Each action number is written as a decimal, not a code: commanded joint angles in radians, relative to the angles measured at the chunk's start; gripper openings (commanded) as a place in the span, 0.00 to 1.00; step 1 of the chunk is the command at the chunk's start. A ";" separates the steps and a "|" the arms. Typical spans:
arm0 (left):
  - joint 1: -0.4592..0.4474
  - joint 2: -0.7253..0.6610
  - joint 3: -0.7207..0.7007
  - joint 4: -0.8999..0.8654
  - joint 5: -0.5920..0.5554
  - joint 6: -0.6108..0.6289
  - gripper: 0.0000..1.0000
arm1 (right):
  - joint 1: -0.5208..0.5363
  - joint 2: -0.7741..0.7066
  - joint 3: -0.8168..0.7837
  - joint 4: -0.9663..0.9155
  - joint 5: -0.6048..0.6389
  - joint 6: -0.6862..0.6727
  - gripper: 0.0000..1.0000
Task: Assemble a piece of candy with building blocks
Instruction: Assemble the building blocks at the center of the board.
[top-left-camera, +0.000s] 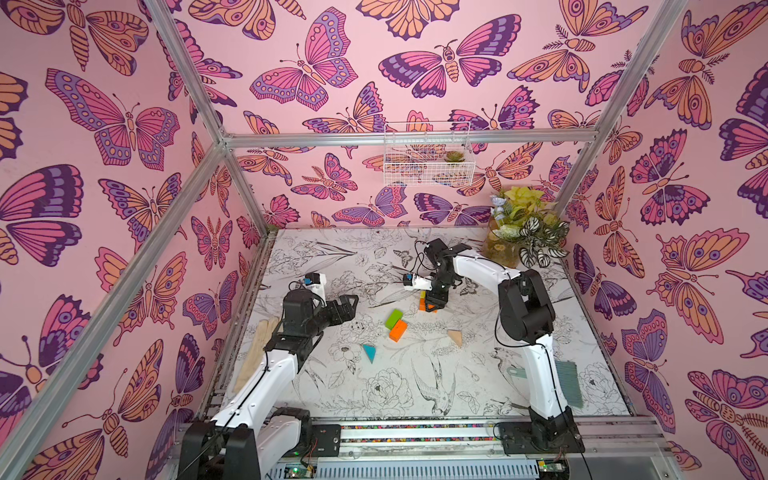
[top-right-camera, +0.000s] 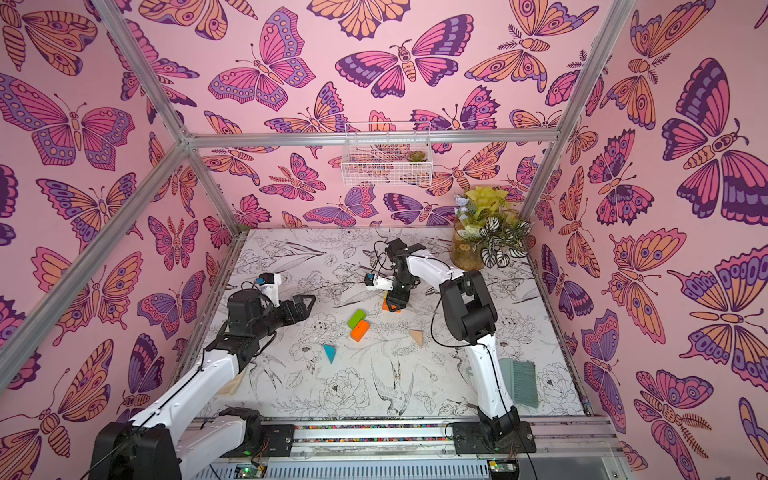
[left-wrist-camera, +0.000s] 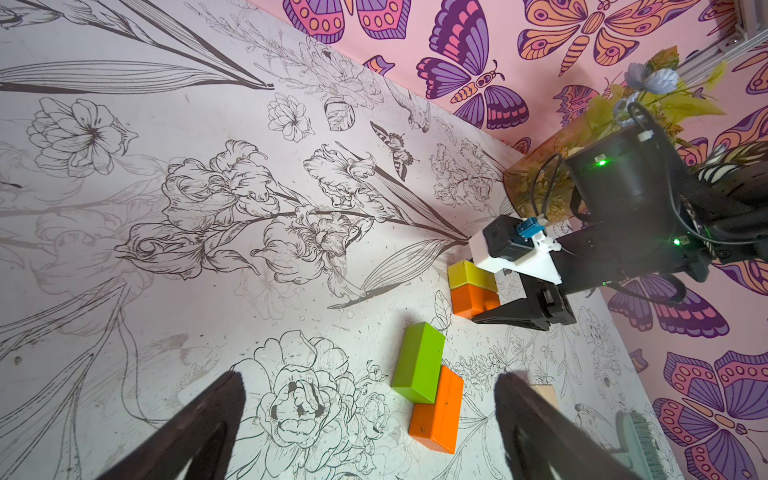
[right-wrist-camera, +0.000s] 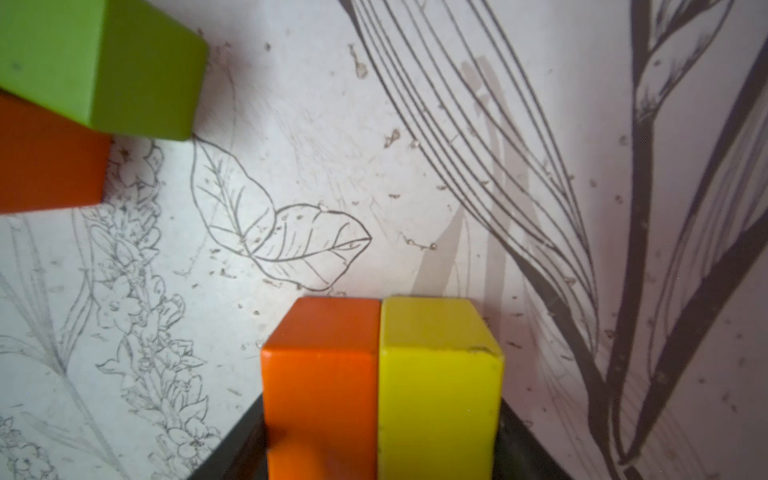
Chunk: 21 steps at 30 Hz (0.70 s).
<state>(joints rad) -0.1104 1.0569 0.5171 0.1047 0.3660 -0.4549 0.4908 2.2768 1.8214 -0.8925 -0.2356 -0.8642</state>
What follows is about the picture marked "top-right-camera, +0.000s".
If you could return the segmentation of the orange small block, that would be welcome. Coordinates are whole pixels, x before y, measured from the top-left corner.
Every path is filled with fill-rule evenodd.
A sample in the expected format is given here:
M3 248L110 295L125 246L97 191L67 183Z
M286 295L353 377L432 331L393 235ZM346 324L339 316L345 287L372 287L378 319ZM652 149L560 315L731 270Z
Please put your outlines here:
M390 313L396 313L401 310L401 307L396 302L391 302L385 299L382 303L382 310Z

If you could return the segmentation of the green rectangular block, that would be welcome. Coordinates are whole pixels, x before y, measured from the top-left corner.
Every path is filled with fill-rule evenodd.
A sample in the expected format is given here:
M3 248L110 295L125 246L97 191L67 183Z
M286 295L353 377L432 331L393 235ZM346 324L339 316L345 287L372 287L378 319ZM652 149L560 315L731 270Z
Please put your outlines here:
M349 318L349 320L347 321L347 326L348 326L350 329L354 329L354 328L356 328L356 327L357 327L357 325L358 325L358 324L359 324L359 323L360 323L362 320L364 320L365 318L366 318L366 312L365 312L365 311L363 311L363 310L361 310L361 309L357 309L357 310L356 310L356 311L355 311L355 312L352 314L352 316Z

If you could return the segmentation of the orange long rectangular block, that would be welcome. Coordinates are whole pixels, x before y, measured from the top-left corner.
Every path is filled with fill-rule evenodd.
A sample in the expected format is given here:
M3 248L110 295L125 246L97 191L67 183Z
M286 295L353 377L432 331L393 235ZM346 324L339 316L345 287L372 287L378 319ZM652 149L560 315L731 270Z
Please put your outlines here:
M369 331L370 324L366 320L360 320L351 330L350 337L355 342L360 342Z

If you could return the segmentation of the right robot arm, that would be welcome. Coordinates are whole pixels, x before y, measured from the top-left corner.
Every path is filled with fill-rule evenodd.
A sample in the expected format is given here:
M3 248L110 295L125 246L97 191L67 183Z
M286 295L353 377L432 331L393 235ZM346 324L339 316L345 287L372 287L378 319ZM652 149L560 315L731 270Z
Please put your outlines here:
M374 287L386 291L383 308L405 309L411 291L421 283L437 290L446 327L459 342L456 347L466 352L473 372L481 431L490 443L509 440L521 421L504 383L495 338L498 313L481 272L456 268L422 244L400 239L386 244L385 255L392 275L373 281Z

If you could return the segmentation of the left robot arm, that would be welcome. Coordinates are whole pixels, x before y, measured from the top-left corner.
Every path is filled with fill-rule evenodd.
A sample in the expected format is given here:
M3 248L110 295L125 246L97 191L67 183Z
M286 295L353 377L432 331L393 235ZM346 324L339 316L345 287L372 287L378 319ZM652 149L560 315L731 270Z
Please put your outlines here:
M316 298L282 301L277 286L241 289L200 361L150 406L104 427L94 442L86 479L191 479L222 455L256 448L261 419L236 407L192 432L202 408L263 352L277 331L307 320Z

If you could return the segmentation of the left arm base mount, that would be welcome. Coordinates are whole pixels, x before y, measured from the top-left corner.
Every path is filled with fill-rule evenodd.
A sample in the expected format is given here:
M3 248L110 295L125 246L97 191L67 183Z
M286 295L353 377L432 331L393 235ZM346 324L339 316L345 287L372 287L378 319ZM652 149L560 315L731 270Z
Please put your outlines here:
M294 424L262 424L248 427L244 440L224 458L283 458L291 455L296 426Z

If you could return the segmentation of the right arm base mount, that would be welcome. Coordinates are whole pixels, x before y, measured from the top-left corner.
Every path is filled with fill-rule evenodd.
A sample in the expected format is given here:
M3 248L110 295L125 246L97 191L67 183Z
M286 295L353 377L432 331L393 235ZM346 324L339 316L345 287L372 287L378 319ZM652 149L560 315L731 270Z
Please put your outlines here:
M454 450L458 455L534 454L537 445L529 422L495 433L481 422L454 422L450 425Z

